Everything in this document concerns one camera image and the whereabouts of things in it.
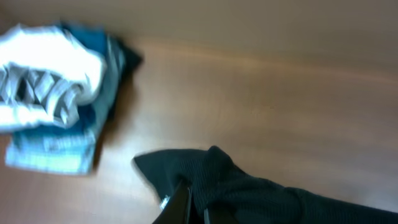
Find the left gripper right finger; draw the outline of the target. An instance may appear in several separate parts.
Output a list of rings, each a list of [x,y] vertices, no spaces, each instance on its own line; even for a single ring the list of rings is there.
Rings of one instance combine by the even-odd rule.
[[[225,208],[210,207],[204,211],[205,224],[238,224],[238,221]]]

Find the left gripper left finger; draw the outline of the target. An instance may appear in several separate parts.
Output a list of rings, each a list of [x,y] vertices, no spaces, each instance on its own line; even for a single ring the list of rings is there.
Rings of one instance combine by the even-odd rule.
[[[192,206],[190,186],[180,181],[165,208],[152,224],[189,224]]]

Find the black t-shirt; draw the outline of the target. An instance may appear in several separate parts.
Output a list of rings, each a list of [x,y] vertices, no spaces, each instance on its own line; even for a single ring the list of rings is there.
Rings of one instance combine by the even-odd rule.
[[[238,223],[397,223],[394,212],[253,177],[217,146],[207,151],[164,149],[135,156],[132,161],[164,208],[180,181],[190,186],[189,223],[205,223],[204,211],[210,207],[227,209]]]

